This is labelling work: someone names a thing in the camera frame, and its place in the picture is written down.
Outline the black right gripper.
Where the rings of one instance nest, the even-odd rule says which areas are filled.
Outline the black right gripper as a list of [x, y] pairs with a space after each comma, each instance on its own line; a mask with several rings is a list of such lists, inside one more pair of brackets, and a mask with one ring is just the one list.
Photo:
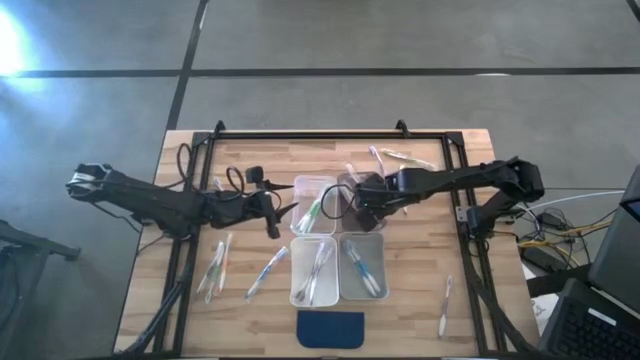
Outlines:
[[383, 220], [402, 208], [398, 172], [382, 176], [363, 173], [354, 186], [355, 219], [364, 232], [373, 231]]

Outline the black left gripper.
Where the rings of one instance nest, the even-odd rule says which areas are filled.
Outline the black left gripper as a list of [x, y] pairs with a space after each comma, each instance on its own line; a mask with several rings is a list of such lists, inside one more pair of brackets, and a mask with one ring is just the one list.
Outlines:
[[276, 210], [271, 197], [272, 191], [292, 188], [267, 182], [261, 166], [250, 167], [242, 175], [234, 166], [225, 170], [231, 190], [218, 190], [207, 195], [204, 215], [207, 222], [216, 229], [227, 228], [249, 220], [263, 218], [269, 238], [277, 239], [280, 232], [277, 223], [298, 203], [294, 202]]

